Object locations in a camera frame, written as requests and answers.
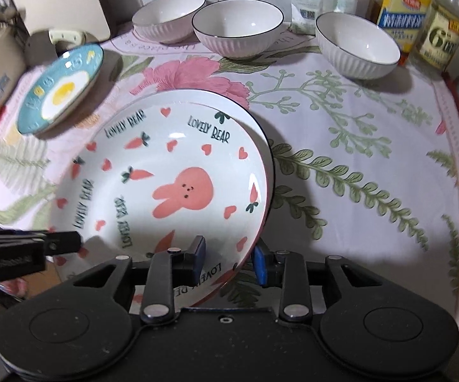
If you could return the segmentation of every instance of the blue plate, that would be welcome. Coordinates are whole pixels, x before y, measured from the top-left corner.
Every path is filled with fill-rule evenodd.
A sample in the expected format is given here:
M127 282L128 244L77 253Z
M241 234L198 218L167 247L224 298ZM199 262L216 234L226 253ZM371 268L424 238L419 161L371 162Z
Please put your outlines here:
M97 44L63 53L50 65L24 98L17 130L23 135L42 132L62 120L86 95L104 58Z

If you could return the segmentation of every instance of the blue label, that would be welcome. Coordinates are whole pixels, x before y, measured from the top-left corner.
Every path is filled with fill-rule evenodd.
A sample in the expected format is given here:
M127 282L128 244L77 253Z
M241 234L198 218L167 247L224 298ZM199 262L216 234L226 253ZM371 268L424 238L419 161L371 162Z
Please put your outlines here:
M425 14L390 12L384 8L378 26L381 28L419 29L425 16Z

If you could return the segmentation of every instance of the rabbit ear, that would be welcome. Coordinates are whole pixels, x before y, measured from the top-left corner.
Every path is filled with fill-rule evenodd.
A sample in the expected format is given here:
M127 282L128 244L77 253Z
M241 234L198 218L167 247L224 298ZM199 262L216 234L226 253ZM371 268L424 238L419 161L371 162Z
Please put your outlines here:
M175 198L169 198L162 204L157 205L152 215L155 218L166 218L169 217L171 214L177 212L181 207L182 204L180 203L180 200Z
M174 195L174 184L166 184L157 188L152 194L154 200L165 200Z

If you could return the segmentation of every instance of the floral tablecloth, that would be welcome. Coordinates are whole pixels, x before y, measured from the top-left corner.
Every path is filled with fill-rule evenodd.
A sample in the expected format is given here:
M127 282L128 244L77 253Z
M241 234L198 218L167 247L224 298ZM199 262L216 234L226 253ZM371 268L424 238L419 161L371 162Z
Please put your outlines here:
M101 75L78 110L41 138L16 130L26 73L0 117L0 225L44 229L57 184L79 150L139 96L211 90L249 109L276 166L262 234L313 261L341 254L429 298L459 325L459 113L443 80L409 68L371 83L338 75L313 37L284 32L235 62L199 42L167 47L126 32L104 43ZM210 306L277 305L279 290L238 273ZM323 311L313 289L316 311Z

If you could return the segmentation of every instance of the white bowl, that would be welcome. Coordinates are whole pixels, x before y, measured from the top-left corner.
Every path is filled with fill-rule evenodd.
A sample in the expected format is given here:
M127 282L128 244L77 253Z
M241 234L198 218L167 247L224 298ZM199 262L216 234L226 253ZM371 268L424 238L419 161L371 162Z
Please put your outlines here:
M192 33L192 17L206 0L152 0L132 17L134 30L157 43L178 43Z
M198 11L192 26L205 47L230 59L256 56L282 31L284 14L260 0L223 0Z
M316 19L318 45L343 76L378 79L396 67L401 53L394 39L365 18L326 12Z

